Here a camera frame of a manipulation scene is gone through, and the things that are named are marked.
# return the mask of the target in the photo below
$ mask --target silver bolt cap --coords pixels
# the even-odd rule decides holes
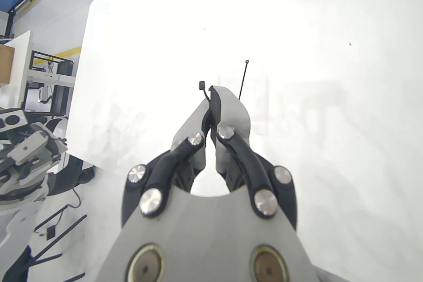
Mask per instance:
[[[278,209],[278,200],[270,190],[261,189],[254,195],[254,203],[260,213],[271,217]]]
[[[141,181],[145,175],[145,166],[143,164],[138,164],[137,166],[133,167],[130,172],[128,173],[128,180],[133,184]]]
[[[191,135],[188,138],[188,141],[192,146],[197,146],[197,145],[200,145],[201,142],[203,141],[203,136],[200,133],[196,133],[194,135]]]
[[[139,200],[139,209],[142,214],[152,214],[160,207],[163,195],[157,188],[149,188]]]
[[[234,136],[235,131],[232,127],[218,127],[217,133],[220,135],[222,139],[230,139]]]
[[[292,181],[292,175],[285,167],[276,166],[275,167],[275,176],[276,179],[284,185],[289,184]]]

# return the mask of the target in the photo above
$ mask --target black wire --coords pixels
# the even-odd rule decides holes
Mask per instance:
[[[71,205],[71,204],[69,204],[68,203],[68,206],[70,207],[70,208],[74,208],[74,209],[76,209],[76,208],[79,208],[80,206],[81,206],[81,204],[82,204],[82,201],[81,201],[81,198],[80,198],[80,196],[78,195],[78,193],[75,191],[75,189],[73,188],[72,189],[72,191],[75,193],[75,195],[78,197],[78,201],[79,201],[79,203],[78,203],[78,205],[76,205],[76,206],[73,206],[73,205]],[[60,215],[59,215],[59,219],[57,220],[57,223],[55,223],[53,226],[54,227],[56,227],[59,223],[60,223],[60,220],[62,219],[62,215],[63,215],[63,212],[61,212],[60,213]]]
[[[79,200],[79,204],[77,206],[73,206],[73,205],[68,205],[70,208],[79,208],[82,204],[81,198],[79,197],[78,193],[76,192],[76,190],[73,188],[72,191],[75,193],[75,195],[78,197]]]

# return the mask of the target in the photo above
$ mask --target cardboard box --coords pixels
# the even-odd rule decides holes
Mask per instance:
[[[15,48],[0,44],[0,86],[9,83]]]

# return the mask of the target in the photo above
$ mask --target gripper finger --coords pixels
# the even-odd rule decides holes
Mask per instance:
[[[209,124],[207,123],[209,115],[209,102],[207,99],[204,99],[173,137],[171,151],[175,150],[183,140],[189,137],[195,137],[198,133],[200,133],[205,140],[209,131]],[[206,166],[205,143],[204,146],[190,158],[189,164],[192,169],[197,172],[204,169]]]

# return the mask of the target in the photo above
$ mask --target white board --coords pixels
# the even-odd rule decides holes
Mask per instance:
[[[311,261],[418,280],[421,14],[423,0],[95,0],[69,152],[124,177],[169,148],[199,80],[237,94],[250,60],[251,146],[292,171]],[[199,179],[196,193],[222,193],[212,164]]]
[[[26,87],[26,72],[31,59],[31,31],[6,43],[15,48],[9,84],[0,87],[0,106],[3,108],[21,107]]]

